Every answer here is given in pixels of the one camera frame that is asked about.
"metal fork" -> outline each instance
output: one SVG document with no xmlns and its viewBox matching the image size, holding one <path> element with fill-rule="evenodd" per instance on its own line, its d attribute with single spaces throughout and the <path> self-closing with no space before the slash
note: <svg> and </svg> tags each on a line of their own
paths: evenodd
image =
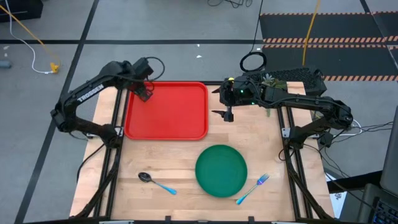
<svg viewBox="0 0 398 224">
<path fill-rule="evenodd" d="M 254 190 L 258 185 L 262 185 L 267 179 L 269 178 L 268 174 L 262 175 L 258 180 L 255 186 L 253 186 L 245 195 L 243 195 L 241 198 L 237 199 L 236 204 L 240 205 L 243 200 Z"/>
</svg>

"wooden tabletop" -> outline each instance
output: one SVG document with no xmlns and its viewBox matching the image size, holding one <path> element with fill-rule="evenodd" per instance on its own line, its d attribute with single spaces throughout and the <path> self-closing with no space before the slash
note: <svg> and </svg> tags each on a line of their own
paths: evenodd
<svg viewBox="0 0 398 224">
<path fill-rule="evenodd" d="M 209 111 L 225 110 L 218 95 L 211 94 L 217 86 L 207 88 Z M 305 94 L 302 83 L 290 82 L 288 88 L 290 93 Z M 114 88 L 99 94 L 94 122 L 111 122 L 115 97 Z M 119 122 L 123 113 L 121 108 Z M 209 113 L 208 134 L 200 141 L 137 141 L 125 137 L 112 219 L 164 220 L 165 216 L 170 215 L 172 220 L 247 221 L 248 216 L 254 216 L 256 221 L 294 220 L 285 162 L 278 159 L 282 139 L 276 110 L 271 110 L 268 117 L 264 108 L 239 106 L 234 108 L 233 113 L 233 123 L 224 122 L 218 114 Z M 293 115 L 297 126 L 312 121 L 308 110 L 293 109 Z M 318 147 L 312 139 L 305 143 Z M 90 140 L 85 157 L 101 144 L 99 139 Z M 232 197 L 215 198 L 206 194 L 195 178 L 196 159 L 203 150 L 215 144 L 227 144 L 237 149 L 248 166 L 248 179 L 243 189 Z M 82 168 L 70 215 L 76 215 L 98 188 L 104 152 L 103 149 Z M 309 147 L 304 147 L 301 153 L 309 191 L 333 216 L 319 153 Z M 177 190 L 177 195 L 171 195 L 155 184 L 141 182 L 137 176 L 139 172 L 148 172 L 159 183 Z M 235 201 L 264 173 L 271 176 L 266 183 L 252 192 L 241 205 L 236 205 Z M 298 188 L 297 192 L 300 212 L 305 217 L 302 194 Z M 104 208 L 103 205 L 101 214 L 104 214 Z"/>
</svg>

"green bowl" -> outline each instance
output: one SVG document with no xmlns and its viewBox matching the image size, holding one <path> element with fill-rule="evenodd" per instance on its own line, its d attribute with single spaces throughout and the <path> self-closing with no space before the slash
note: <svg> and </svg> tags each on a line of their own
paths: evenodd
<svg viewBox="0 0 398 224">
<path fill-rule="evenodd" d="M 215 145 L 200 154 L 195 174 L 205 192 L 215 197 L 229 197 L 242 189 L 248 177 L 248 167 L 237 150 Z"/>
</svg>

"blue fork handle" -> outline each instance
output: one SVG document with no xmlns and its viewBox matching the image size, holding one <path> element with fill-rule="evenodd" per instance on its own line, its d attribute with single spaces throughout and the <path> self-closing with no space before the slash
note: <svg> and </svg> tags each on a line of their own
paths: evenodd
<svg viewBox="0 0 398 224">
<path fill-rule="evenodd" d="M 245 195 L 243 195 L 241 198 L 237 199 L 236 204 L 237 204 L 237 205 L 240 205 L 240 204 L 243 202 L 243 200 L 244 200 L 254 189 L 256 189 L 257 186 L 258 186 L 258 185 L 256 184 L 256 185 L 255 185 L 254 187 L 252 187 Z"/>
<path fill-rule="evenodd" d="M 174 190 L 174 189 L 171 189 L 170 187 L 166 187 L 166 186 L 164 186 L 162 184 L 159 184 L 157 182 L 154 182 L 154 183 L 159 185 L 159 186 L 161 186 L 163 189 L 165 189 L 166 191 L 170 192 L 172 195 L 176 195 L 177 194 L 177 191 Z"/>
</svg>

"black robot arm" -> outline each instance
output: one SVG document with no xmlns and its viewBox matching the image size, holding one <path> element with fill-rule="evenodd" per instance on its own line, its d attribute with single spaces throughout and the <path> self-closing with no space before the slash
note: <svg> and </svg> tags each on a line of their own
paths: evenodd
<svg viewBox="0 0 398 224">
<path fill-rule="evenodd" d="M 261 79 L 246 75 L 226 80 L 214 93 L 220 94 L 220 102 L 227 106 L 227 110 L 214 112 L 219 113 L 228 122 L 234 119 L 232 114 L 234 106 L 258 105 L 264 108 L 288 106 L 320 112 L 322 118 L 303 127 L 290 127 L 284 133 L 289 145 L 296 149 L 303 148 L 306 138 L 320 133 L 322 133 L 321 143 L 329 147 L 333 135 L 325 131 L 330 128 L 349 128 L 353 121 L 351 109 L 340 100 L 327 96 L 291 94 L 282 88 L 267 86 L 261 82 Z"/>
<path fill-rule="evenodd" d="M 140 58 L 134 65 L 128 61 L 106 64 L 99 74 L 79 86 L 68 94 L 60 97 L 51 117 L 57 128 L 61 132 L 70 133 L 81 131 L 99 136 L 106 146 L 118 146 L 118 134 L 110 124 L 99 125 L 91 121 L 79 118 L 76 109 L 86 100 L 98 94 L 109 86 L 114 86 L 118 90 L 129 89 L 139 96 L 143 101 L 147 101 L 152 95 L 148 91 L 144 80 L 153 72 L 146 58 Z"/>
</svg>

